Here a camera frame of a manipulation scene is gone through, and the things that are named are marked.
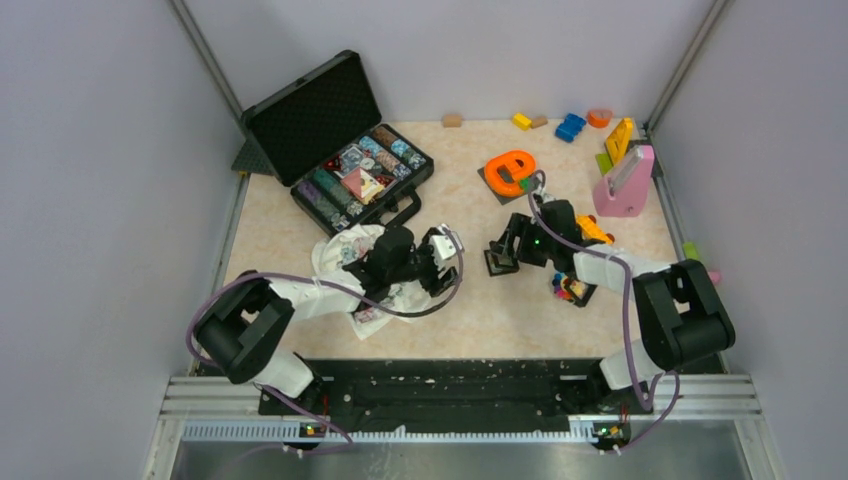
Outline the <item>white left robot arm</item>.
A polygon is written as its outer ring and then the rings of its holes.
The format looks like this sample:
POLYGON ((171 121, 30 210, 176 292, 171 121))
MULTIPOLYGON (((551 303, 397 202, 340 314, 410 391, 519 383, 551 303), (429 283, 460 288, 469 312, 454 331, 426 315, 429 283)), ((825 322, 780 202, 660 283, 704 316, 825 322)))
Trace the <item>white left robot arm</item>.
POLYGON ((329 314, 381 326, 444 308, 458 293, 464 246, 445 224, 417 241, 406 227, 357 225, 312 252, 311 277, 246 271, 198 308, 186 345, 235 385, 268 385, 297 413, 319 404, 317 374, 281 347, 291 323, 329 314))

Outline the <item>colourful beaded brooch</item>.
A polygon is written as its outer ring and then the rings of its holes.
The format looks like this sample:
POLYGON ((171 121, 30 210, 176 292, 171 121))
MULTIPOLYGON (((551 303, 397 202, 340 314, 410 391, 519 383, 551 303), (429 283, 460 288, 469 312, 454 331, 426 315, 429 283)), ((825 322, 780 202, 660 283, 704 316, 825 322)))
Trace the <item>colourful beaded brooch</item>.
POLYGON ((552 277, 554 294, 570 303, 581 300, 585 293, 585 285, 563 272, 556 272, 552 277))

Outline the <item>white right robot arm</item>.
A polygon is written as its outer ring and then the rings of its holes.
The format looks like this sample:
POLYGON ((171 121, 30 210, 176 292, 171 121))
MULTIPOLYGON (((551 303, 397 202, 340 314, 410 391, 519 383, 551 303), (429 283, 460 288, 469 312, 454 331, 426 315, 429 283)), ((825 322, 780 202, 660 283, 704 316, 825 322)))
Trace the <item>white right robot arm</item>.
POLYGON ((634 384, 735 344, 735 328, 701 262, 662 263, 617 249, 604 233, 590 235, 566 200, 535 196, 532 209, 531 216, 512 214, 490 242, 484 252, 490 275, 515 273, 523 264, 552 265, 573 304, 585 304, 603 287, 621 294, 624 313, 636 313, 639 338, 626 333, 622 351, 600 360, 599 376, 586 385, 594 409, 612 412, 634 384))

